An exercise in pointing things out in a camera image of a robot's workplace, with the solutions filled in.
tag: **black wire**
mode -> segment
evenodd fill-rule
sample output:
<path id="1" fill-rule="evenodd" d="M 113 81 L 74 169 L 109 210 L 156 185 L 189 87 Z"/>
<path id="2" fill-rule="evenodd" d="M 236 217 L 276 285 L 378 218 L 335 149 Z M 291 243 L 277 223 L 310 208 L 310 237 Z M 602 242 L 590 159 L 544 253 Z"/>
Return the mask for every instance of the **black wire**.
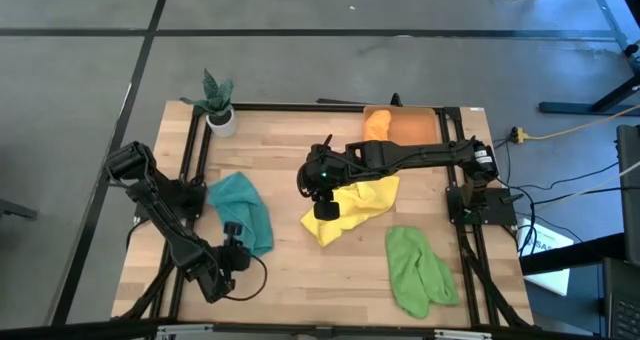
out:
<path id="1" fill-rule="evenodd" d="M 546 190 L 551 190 L 551 189 L 552 189 L 554 186 L 556 186 L 557 184 L 561 184 L 561 183 L 565 183 L 565 182 L 570 182 L 570 181 L 575 181 L 575 180 L 580 180 L 580 179 L 584 179 L 584 178 L 589 177 L 589 176 L 597 175 L 597 174 L 603 173 L 603 172 L 605 172 L 605 171 L 607 171 L 607 170 L 611 169 L 612 167 L 614 167 L 614 166 L 616 166 L 616 165 L 618 165 L 618 162 L 617 162 L 617 161 L 616 161 L 615 163 L 613 163 L 613 164 L 611 164 L 611 165 L 607 166 L 606 168 L 601 169 L 601 170 L 598 170 L 598 171 L 594 171 L 594 172 L 591 172 L 591 173 L 588 173 L 588 174 L 585 174 L 585 175 L 581 175 L 581 176 L 577 176 L 577 177 L 574 177 L 574 178 L 570 178 L 570 179 L 558 180 L 558 181 L 556 181 L 556 182 L 552 183 L 552 184 L 551 184 L 551 186 L 549 186 L 549 187 L 543 187 L 543 186 L 531 185 L 531 184 L 528 184 L 528 185 L 519 185 L 518 187 L 532 187 L 532 188 L 536 188 L 536 189 L 540 189 L 540 190 L 545 190 L 545 191 L 546 191 Z"/>
<path id="2" fill-rule="evenodd" d="M 538 230 L 536 230 L 536 228 L 533 225 L 523 225 L 523 226 L 519 226 L 518 227 L 518 231 L 525 229 L 525 228 L 529 228 L 529 231 L 533 231 L 533 245 L 531 245 L 531 254 L 533 254 L 533 251 L 536 247 L 536 243 L 538 242 Z M 527 247 L 527 244 L 529 242 L 523 242 L 522 246 L 520 247 L 520 249 L 518 249 L 518 254 L 520 254 L 520 256 L 522 256 L 522 250 L 524 250 L 525 247 Z"/>
<path id="3" fill-rule="evenodd" d="M 518 215 L 522 215 L 522 216 L 529 216 L 529 214 L 525 214 L 525 213 L 521 213 L 521 212 L 517 212 L 517 211 L 516 211 L 516 214 L 518 214 Z M 581 243 L 583 243 L 583 242 L 584 242 L 584 240 L 582 240 L 582 239 L 580 238 L 580 236 L 576 235 L 576 233 L 574 233 L 574 232 L 573 232 L 573 231 L 571 231 L 570 229 L 568 229 L 568 228 L 566 228 L 566 227 L 563 227 L 563 226 L 560 226 L 560 225 L 556 225 L 556 224 L 552 223 L 552 222 L 551 222 L 551 221 L 549 221 L 549 220 L 545 220 L 545 218 L 543 218 L 543 217 L 542 217 L 542 216 L 540 216 L 540 215 L 538 215 L 538 216 L 537 216 L 537 218 L 538 218 L 539 220 L 542 220 L 543 222 L 547 223 L 549 226 L 553 226 L 553 227 L 554 227 L 554 228 L 556 228 L 556 229 L 560 229 L 560 230 L 564 230 L 564 231 L 568 232 L 568 233 L 569 233 L 569 234 L 571 234 L 573 237 L 575 237 L 579 242 L 581 242 Z"/>
<path id="4" fill-rule="evenodd" d="M 504 141 L 502 141 L 500 144 L 496 145 L 493 147 L 494 150 L 501 148 L 503 145 L 505 145 L 507 142 L 509 142 L 509 139 L 505 139 Z"/>
<path id="5" fill-rule="evenodd" d="M 598 194 L 598 193 L 602 193 L 602 192 L 607 192 L 607 191 L 616 191 L 616 190 L 640 190 L 640 186 L 627 186 L 627 187 L 616 187 L 616 188 L 606 188 L 606 189 L 598 189 L 598 190 L 591 190 L 591 191 L 587 191 L 582 193 L 581 195 L 587 195 L 587 194 Z M 555 197 L 553 199 L 548 199 L 548 200 L 542 200 L 542 201 L 536 201 L 533 204 L 534 205 L 540 205 L 540 204 L 546 204 L 546 203 L 550 203 L 550 202 L 554 202 L 554 201 L 558 201 L 558 200 L 562 200 L 564 198 L 567 198 L 569 196 L 573 196 L 577 193 L 572 193 L 572 194 L 565 194 L 562 196 L 558 196 Z"/>
<path id="6" fill-rule="evenodd" d="M 511 153 L 509 152 L 509 141 L 504 142 L 504 147 L 507 149 L 507 184 L 511 182 Z"/>
<path id="7" fill-rule="evenodd" d="M 536 207 L 535 207 L 535 203 L 533 201 L 533 198 L 531 197 L 531 195 L 529 195 L 529 193 L 522 189 L 519 188 L 517 186 L 510 186 L 509 184 L 505 183 L 504 181 L 500 180 L 499 178 L 496 178 L 496 180 L 501 183 L 502 185 L 506 186 L 509 189 L 515 189 L 520 191 L 521 193 L 523 193 L 528 199 L 529 199 L 529 208 L 531 209 L 531 228 L 529 229 L 529 231 L 527 232 L 527 235 L 524 238 L 524 243 L 527 244 L 529 242 L 529 240 L 531 240 L 531 236 L 533 236 L 533 232 L 535 231 L 535 228 L 533 227 L 533 225 L 535 225 L 536 223 Z M 533 250 L 534 250 L 535 246 L 531 248 L 531 254 L 533 254 Z"/>
<path id="8" fill-rule="evenodd" d="M 133 225 L 133 227 L 131 229 L 129 229 L 129 232 L 127 233 L 127 241 L 125 243 L 125 250 L 129 250 L 129 243 L 131 242 L 131 235 L 133 235 L 133 232 L 136 231 L 136 229 L 146 223 L 146 220 L 140 220 L 137 224 Z"/>
<path id="9" fill-rule="evenodd" d="M 521 213 L 521 212 L 517 212 L 516 214 L 519 215 L 524 215 L 524 216 L 529 216 L 529 214 L 525 214 L 525 213 Z M 542 220 L 543 222 L 545 222 L 546 224 L 548 224 L 549 226 L 552 226 L 556 229 L 560 229 L 560 230 L 564 230 L 566 232 L 568 232 L 569 234 L 573 235 L 573 237 L 575 237 L 580 243 L 584 244 L 585 247 L 587 247 L 591 252 L 593 252 L 595 255 L 597 255 L 598 257 L 604 258 L 604 256 L 602 256 L 602 254 L 600 254 L 598 251 L 596 251 L 593 247 L 591 247 L 586 241 L 582 240 L 578 235 L 576 235 L 576 233 L 574 233 L 573 231 L 571 231 L 571 229 L 568 229 L 564 226 L 560 226 L 560 225 L 556 225 L 554 223 L 552 223 L 549 220 L 545 220 L 543 217 L 538 216 L 538 219 Z"/>
<path id="10" fill-rule="evenodd" d="M 264 289 L 264 287 L 267 285 L 267 276 L 268 276 L 267 265 L 265 265 L 264 262 L 262 260 L 260 260 L 260 258 L 258 258 L 257 256 L 251 254 L 251 257 L 256 259 L 256 261 L 259 262 L 260 265 L 262 265 L 262 268 L 264 269 L 264 280 L 262 280 L 262 285 L 260 286 L 258 291 L 256 291 L 253 295 L 250 295 L 250 296 L 247 296 L 247 297 L 244 297 L 244 298 L 236 298 L 236 297 L 233 297 L 233 296 L 225 295 L 224 296 L 225 299 L 229 299 L 229 300 L 233 300 L 233 301 L 251 300 L 254 297 L 258 296 L 258 294 L 260 294 L 262 292 L 262 290 Z"/>

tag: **table leg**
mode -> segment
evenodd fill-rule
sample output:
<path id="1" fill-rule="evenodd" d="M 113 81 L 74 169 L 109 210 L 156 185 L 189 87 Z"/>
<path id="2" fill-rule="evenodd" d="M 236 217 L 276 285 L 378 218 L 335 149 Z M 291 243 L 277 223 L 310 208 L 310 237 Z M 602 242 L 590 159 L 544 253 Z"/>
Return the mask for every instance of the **table leg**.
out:
<path id="1" fill-rule="evenodd" d="M 0 216 L 2 215 L 17 215 L 26 219 L 33 219 L 38 215 L 38 212 L 22 205 L 0 199 Z"/>
<path id="2" fill-rule="evenodd" d="M 625 259 L 624 233 L 520 258 L 523 275 L 532 275 L 594 264 L 610 257 Z"/>
<path id="3" fill-rule="evenodd" d="M 594 104 L 541 102 L 538 107 L 545 114 L 614 115 L 631 108 L 629 105 L 618 104 L 635 94 L 639 86 L 640 76 L 634 75 Z M 640 110 L 631 111 L 624 116 L 640 116 Z"/>

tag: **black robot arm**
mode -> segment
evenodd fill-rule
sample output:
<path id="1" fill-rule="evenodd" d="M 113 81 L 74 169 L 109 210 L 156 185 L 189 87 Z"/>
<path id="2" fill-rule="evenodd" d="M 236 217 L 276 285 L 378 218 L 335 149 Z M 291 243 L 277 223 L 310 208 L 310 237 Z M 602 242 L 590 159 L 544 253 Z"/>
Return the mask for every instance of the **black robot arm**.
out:
<path id="1" fill-rule="evenodd" d="M 467 176 L 462 186 L 464 205 L 486 206 L 487 184 L 498 177 L 493 151 L 475 139 L 448 144 L 401 146 L 391 141 L 347 144 L 344 153 L 324 144 L 311 146 L 306 162 L 298 170 L 298 190 L 316 202 L 316 218 L 334 220 L 340 215 L 333 202 L 333 189 L 359 181 L 378 180 L 402 169 L 457 165 Z"/>
<path id="2" fill-rule="evenodd" d="M 249 251 L 234 236 L 242 231 L 240 224 L 226 224 L 227 239 L 222 246 L 212 247 L 182 225 L 167 205 L 175 184 L 156 168 L 151 150 L 133 142 L 109 154 L 105 169 L 116 185 L 124 187 L 129 198 L 141 205 L 151 222 L 169 243 L 171 258 L 189 281 L 197 280 L 207 302 L 213 303 L 235 288 L 232 271 L 249 267 Z M 134 180 L 124 185 L 123 180 Z"/>

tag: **green cloth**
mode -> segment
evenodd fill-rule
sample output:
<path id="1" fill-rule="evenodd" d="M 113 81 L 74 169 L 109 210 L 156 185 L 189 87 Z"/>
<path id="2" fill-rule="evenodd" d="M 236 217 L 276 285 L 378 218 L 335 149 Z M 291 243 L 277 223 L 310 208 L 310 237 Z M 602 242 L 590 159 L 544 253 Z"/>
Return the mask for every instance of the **green cloth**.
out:
<path id="1" fill-rule="evenodd" d="M 424 319 L 431 302 L 458 303 L 451 270 L 431 251 L 420 230 L 394 226 L 387 233 L 387 261 L 391 289 L 398 305 L 409 315 Z"/>
<path id="2" fill-rule="evenodd" d="M 207 202 L 216 208 L 223 226 L 229 221 L 243 225 L 236 238 L 251 254 L 261 256 L 273 249 L 269 211 L 243 173 L 233 173 L 211 185 Z"/>

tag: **yellow cloth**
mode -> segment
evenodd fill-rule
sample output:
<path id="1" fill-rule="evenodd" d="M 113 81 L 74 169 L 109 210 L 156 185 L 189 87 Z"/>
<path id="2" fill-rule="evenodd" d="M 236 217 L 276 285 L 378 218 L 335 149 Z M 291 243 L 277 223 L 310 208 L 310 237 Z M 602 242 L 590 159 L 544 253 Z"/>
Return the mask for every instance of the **yellow cloth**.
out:
<path id="1" fill-rule="evenodd" d="M 371 114 L 364 125 L 365 140 L 388 140 L 391 113 L 378 110 Z M 373 216 L 378 216 L 393 206 L 400 178 L 388 176 L 376 181 L 363 181 L 333 190 L 334 201 L 340 204 L 340 217 L 333 221 L 318 220 L 313 209 L 300 220 L 317 239 L 326 246 Z"/>

